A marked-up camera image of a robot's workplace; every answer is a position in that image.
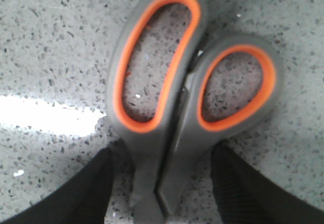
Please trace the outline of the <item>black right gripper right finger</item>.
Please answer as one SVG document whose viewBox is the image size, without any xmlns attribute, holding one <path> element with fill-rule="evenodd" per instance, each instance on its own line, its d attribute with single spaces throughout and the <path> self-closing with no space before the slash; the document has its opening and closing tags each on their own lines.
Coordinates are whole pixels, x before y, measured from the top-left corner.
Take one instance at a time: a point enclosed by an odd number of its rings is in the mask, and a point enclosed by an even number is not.
<svg viewBox="0 0 324 224">
<path fill-rule="evenodd" d="M 288 193 L 226 145 L 211 154 L 213 195 L 223 223 L 323 223 L 323 211 Z"/>
</svg>

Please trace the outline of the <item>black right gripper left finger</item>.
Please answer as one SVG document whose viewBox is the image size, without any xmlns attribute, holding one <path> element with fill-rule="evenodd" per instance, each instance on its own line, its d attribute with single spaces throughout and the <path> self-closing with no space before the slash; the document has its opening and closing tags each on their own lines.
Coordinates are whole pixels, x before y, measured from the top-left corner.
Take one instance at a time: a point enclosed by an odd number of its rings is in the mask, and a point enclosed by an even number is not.
<svg viewBox="0 0 324 224">
<path fill-rule="evenodd" d="M 112 156 L 105 148 L 55 192 L 2 223 L 104 223 L 112 185 Z"/>
</svg>

